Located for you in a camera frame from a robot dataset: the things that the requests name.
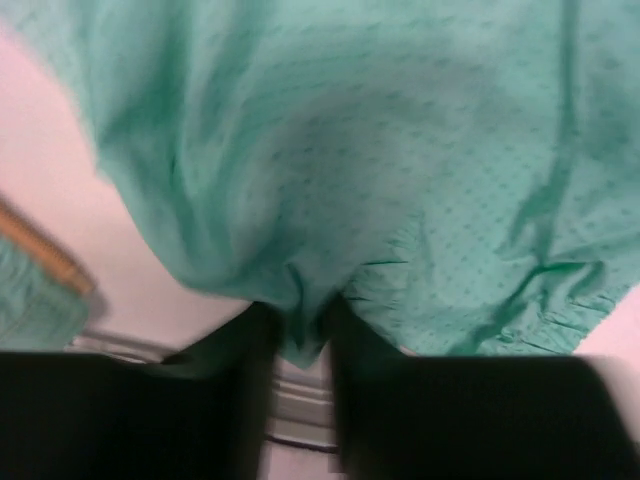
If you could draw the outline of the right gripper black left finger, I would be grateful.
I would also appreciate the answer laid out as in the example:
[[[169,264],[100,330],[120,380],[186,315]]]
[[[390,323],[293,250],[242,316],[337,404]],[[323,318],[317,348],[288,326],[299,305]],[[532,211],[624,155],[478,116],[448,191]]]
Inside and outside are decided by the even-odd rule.
[[[280,322],[255,303],[159,363],[1,357],[5,479],[255,479]]]

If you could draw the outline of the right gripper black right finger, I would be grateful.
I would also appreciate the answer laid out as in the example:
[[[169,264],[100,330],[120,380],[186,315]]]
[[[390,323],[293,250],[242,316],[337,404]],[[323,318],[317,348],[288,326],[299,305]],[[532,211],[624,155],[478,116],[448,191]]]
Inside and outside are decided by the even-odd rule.
[[[327,307],[336,461],[348,479],[635,479],[595,358],[410,356]]]

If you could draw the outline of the orange and teal jacket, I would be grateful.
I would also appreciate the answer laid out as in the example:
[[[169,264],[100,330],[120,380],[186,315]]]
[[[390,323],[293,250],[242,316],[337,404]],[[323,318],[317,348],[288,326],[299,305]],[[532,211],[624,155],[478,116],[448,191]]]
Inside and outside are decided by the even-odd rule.
[[[426,355],[573,351],[639,282],[635,1],[5,1],[191,288]]]

